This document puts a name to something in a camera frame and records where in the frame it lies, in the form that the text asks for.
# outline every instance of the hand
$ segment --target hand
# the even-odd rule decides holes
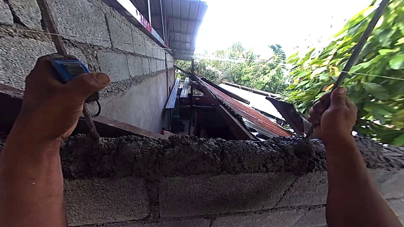
[[[314,134],[324,143],[340,143],[352,139],[352,127],[356,122],[357,107],[345,94],[346,88],[325,93],[309,110],[309,121],[319,124]],[[331,105],[326,109],[327,99]]]
[[[8,141],[62,141],[76,127],[84,100],[110,82],[104,73],[88,73],[61,84],[56,73],[49,56],[37,60],[25,80],[22,108]]]

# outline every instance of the sky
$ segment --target sky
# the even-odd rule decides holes
[[[286,55],[318,40],[329,43],[372,0],[204,0],[208,9],[196,39],[195,55],[225,49],[234,42],[263,58],[280,44]]]

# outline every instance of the metal roof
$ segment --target metal roof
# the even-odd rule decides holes
[[[285,130],[283,127],[278,125],[275,122],[272,122],[270,119],[260,114],[253,108],[239,102],[233,98],[230,98],[223,92],[217,90],[213,86],[205,83],[200,80],[200,82],[208,89],[212,94],[219,99],[222,103],[224,103],[227,107],[231,109],[234,113],[238,114],[240,117],[243,117],[247,121],[247,125],[252,128],[258,129],[261,132],[264,132],[267,135],[277,135],[277,136],[291,136],[292,133]]]
[[[199,0],[167,0],[169,46],[175,59],[191,60],[187,55],[195,51],[196,36],[208,8]]]

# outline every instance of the foliage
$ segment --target foliage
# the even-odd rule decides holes
[[[252,49],[246,50],[240,42],[234,43],[212,53],[213,59],[199,58],[195,62],[195,73],[214,83],[225,80],[267,92],[281,92],[287,86],[284,77],[286,56],[280,45],[270,47],[274,51],[273,56],[260,59]],[[190,70],[191,61],[177,60],[176,65]]]
[[[313,48],[289,57],[296,67],[290,73],[294,82],[284,92],[288,102],[308,113],[324,88],[330,89],[374,15],[378,6],[373,4],[353,16],[318,55]],[[404,81],[391,79],[404,79],[403,36],[404,2],[392,0],[343,84],[359,109],[354,130],[395,145],[404,145]]]

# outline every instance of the tape measure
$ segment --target tape measure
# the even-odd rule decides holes
[[[63,56],[60,54],[50,54],[49,56],[51,57],[50,63],[57,71],[57,79],[62,84],[68,83],[70,80],[80,74],[90,72],[84,63],[74,56]],[[98,92],[95,92],[85,100],[85,103],[95,102],[98,101],[98,99]]]

